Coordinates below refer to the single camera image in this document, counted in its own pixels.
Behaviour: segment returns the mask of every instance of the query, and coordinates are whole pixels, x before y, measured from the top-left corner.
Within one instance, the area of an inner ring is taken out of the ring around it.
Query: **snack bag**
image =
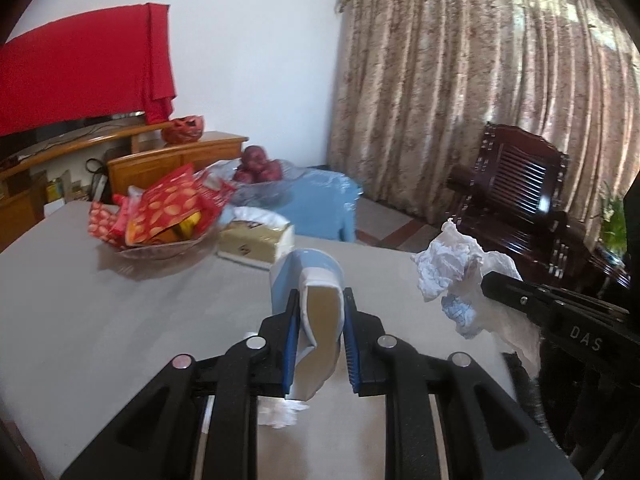
[[[122,249],[124,247],[123,239],[113,231],[116,220],[116,214],[111,212],[104,204],[92,202],[91,209],[89,209],[87,232],[103,242]]]
[[[193,165],[187,164],[164,176],[142,194],[136,216],[127,226],[127,245],[152,240],[199,211]],[[169,238],[162,237],[159,242],[179,239],[170,235]]]
[[[120,239],[124,239],[127,223],[129,222],[129,197],[114,194],[113,201],[120,206],[120,209],[118,209],[116,221],[111,227],[111,233]]]
[[[236,192],[236,186],[206,172],[196,181],[196,186],[202,218],[194,227],[193,235],[199,237],[218,219]]]

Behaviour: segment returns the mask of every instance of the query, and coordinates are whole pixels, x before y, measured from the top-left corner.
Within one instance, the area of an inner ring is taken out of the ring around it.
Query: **wooden cabinet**
[[[111,191],[127,194],[129,186],[145,189],[175,168],[189,162],[196,171],[218,160],[238,158],[247,137],[206,132],[198,142],[165,146],[160,140],[139,143],[139,153],[110,160]]]
[[[0,251],[44,218],[46,185],[40,174],[27,189],[0,200]]]

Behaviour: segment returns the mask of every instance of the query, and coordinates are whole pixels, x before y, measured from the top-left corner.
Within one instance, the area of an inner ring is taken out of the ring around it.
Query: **silver screw head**
[[[471,364],[471,357],[464,352],[456,352],[451,356],[451,360],[453,361],[453,364],[461,368],[465,368]]]
[[[267,344],[267,340],[259,335],[254,335],[246,340],[246,345],[251,350],[259,350]]]
[[[171,364],[174,368],[178,368],[178,370],[184,370],[185,368],[189,368],[191,361],[191,356],[187,354],[180,354],[173,358]]]
[[[382,346],[382,348],[393,348],[397,344],[398,339],[389,334],[381,335],[378,338],[378,345]]]

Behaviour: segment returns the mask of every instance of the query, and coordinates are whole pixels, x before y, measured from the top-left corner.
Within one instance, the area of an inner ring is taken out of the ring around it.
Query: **white wall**
[[[274,158],[324,164],[336,0],[34,0],[12,37],[78,12],[145,2],[171,5],[175,117],[203,114],[207,130],[249,136]],[[82,152],[75,156],[84,164]]]

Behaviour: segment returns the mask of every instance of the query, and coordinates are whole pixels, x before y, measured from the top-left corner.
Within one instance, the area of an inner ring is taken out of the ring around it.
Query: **gray table surface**
[[[268,273],[204,244],[131,264],[86,233],[72,202],[0,254],[0,414],[57,476],[173,356],[222,354],[271,313]],[[494,338],[467,341],[424,303],[409,254],[297,237],[344,268],[359,309],[420,352],[472,355],[513,396]],[[384,478],[384,400],[351,393],[344,356],[295,426],[258,431],[260,480]]]

